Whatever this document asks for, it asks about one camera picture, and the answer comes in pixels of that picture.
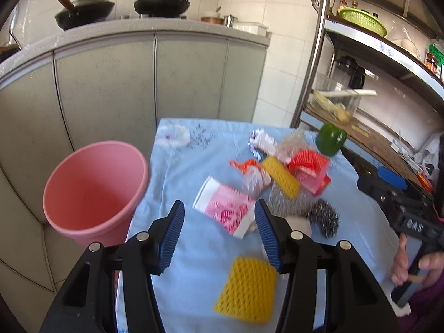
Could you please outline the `purple sleeve forearm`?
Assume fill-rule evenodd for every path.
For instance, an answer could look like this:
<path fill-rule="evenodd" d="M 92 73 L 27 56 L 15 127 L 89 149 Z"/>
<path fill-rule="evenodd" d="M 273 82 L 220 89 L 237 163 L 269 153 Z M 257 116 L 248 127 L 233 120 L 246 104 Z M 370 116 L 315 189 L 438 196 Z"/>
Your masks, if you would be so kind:
<path fill-rule="evenodd" d="M 428 288 L 414 294 L 411 313 L 398 319 L 402 332 L 444 332 L 443 275 Z"/>

